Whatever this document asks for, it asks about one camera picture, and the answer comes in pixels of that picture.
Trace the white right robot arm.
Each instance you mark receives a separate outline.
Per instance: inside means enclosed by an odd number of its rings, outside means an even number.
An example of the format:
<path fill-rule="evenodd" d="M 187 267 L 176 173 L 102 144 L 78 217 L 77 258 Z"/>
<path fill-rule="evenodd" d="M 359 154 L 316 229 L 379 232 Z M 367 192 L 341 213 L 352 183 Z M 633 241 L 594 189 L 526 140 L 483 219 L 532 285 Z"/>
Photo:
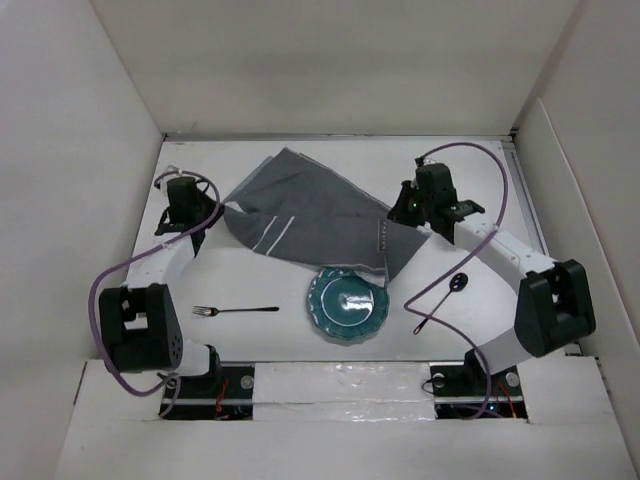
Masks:
<path fill-rule="evenodd" d="M 429 225 L 491 268 L 517 296 L 513 326 L 465 356 L 462 381 L 471 392 L 486 393 L 497 384 L 498 373 L 596 330 L 587 273 L 579 262 L 534 251 L 502 230 L 479 204 L 459 201 L 452 189 L 437 204 L 416 182 L 405 180 L 389 218 L 408 226 Z"/>

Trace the grey striped cloth placemat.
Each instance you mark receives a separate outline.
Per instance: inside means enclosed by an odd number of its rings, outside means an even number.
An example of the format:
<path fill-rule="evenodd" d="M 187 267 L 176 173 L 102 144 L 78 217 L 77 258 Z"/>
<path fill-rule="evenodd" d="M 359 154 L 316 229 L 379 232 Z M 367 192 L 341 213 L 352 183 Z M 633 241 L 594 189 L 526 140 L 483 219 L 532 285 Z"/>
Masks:
<path fill-rule="evenodd" d="M 249 250 L 319 268 L 352 270 L 383 287 L 428 240 L 388 219 L 389 207 L 334 170 L 285 148 L 224 200 L 231 234 Z"/>

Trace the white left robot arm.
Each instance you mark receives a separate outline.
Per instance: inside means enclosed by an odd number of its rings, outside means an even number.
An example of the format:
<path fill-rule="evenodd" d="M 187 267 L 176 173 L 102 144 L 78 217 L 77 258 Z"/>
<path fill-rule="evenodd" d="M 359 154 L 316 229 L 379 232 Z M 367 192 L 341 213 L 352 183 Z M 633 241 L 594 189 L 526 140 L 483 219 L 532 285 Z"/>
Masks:
<path fill-rule="evenodd" d="M 113 372 L 157 370 L 188 378 L 201 396 L 222 387 L 216 349 L 183 338 L 170 286 L 196 258 L 224 206 L 209 198 L 186 207 L 168 207 L 154 231 L 154 253 L 131 269 L 125 282 L 98 299 L 100 332 Z"/>

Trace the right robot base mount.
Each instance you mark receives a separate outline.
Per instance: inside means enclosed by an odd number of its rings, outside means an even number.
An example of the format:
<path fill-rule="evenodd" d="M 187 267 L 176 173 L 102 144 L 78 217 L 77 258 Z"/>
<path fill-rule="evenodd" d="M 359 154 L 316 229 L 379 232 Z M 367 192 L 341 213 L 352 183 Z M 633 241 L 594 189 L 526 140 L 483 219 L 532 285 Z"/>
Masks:
<path fill-rule="evenodd" d="M 431 362 L 421 389 L 434 401 L 437 420 L 528 418 L 520 375 L 511 367 L 492 377 L 490 394 L 483 373 L 472 378 L 462 362 Z"/>

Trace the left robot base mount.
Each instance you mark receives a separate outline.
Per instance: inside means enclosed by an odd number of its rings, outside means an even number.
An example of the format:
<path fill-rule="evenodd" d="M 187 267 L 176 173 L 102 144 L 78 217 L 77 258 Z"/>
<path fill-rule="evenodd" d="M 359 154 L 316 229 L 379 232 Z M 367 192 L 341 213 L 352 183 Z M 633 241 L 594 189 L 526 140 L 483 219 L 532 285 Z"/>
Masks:
<path fill-rule="evenodd" d="M 159 417 L 180 421 L 246 421 L 253 419 L 255 365 L 225 363 L 209 346 L 209 372 L 181 377 L 164 390 Z"/>

